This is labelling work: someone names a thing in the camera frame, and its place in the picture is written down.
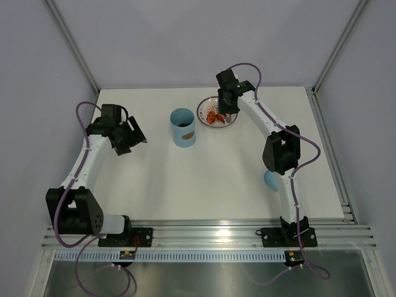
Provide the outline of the metal tongs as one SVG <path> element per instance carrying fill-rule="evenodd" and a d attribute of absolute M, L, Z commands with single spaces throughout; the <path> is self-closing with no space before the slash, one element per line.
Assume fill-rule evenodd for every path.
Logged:
<path fill-rule="evenodd" d="M 232 116 L 231 116 L 231 114 L 224 114 L 223 116 L 224 116 L 224 118 L 225 118 L 225 121 L 226 121 L 228 124 L 230 124 L 230 123 L 232 122 Z"/>

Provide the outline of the orange toy fried cutlet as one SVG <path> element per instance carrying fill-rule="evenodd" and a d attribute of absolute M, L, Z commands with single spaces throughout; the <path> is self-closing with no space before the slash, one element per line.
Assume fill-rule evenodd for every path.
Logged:
<path fill-rule="evenodd" d="M 216 112 L 209 111 L 206 120 L 208 124 L 213 124 L 216 121 Z"/>

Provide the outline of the blue round lid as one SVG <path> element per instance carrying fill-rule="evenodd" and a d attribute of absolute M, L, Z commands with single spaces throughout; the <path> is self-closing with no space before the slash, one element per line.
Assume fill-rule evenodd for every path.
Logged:
<path fill-rule="evenodd" d="M 267 170 L 264 173 L 264 182 L 271 190 L 278 191 L 278 179 L 276 172 Z"/>

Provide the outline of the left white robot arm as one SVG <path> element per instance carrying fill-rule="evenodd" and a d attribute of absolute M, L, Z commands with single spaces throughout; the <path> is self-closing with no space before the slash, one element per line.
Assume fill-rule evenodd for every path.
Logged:
<path fill-rule="evenodd" d="M 87 127 L 86 133 L 87 144 L 82 147 L 72 172 L 58 188 L 46 193 L 55 234 L 58 238 L 61 235 L 112 235 L 118 245 L 127 246 L 134 232 L 125 226 L 125 216 L 105 213 L 93 190 L 111 152 L 125 155 L 147 139 L 133 116 L 125 122 L 99 117 Z"/>

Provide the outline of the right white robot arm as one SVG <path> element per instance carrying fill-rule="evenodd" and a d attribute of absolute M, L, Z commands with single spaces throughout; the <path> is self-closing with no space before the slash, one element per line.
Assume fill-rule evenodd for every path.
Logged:
<path fill-rule="evenodd" d="M 257 98 L 256 89 L 245 80 L 223 80 L 217 76 L 218 110 L 222 114 L 244 112 L 266 138 L 262 160 L 269 172 L 275 174 L 281 203 L 281 238 L 295 245 L 309 229 L 307 217 L 300 210 L 298 187 L 292 172 L 301 157 L 299 129 L 285 126 L 266 105 Z"/>

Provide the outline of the blue cylindrical lunch container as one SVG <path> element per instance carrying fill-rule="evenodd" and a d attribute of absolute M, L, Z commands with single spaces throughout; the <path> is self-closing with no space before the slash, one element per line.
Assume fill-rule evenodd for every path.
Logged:
<path fill-rule="evenodd" d="M 178 127 L 181 123 L 190 124 L 188 127 Z M 170 126 L 175 145 L 188 148 L 196 142 L 196 126 L 194 113 L 187 108 L 177 108 L 170 114 Z"/>

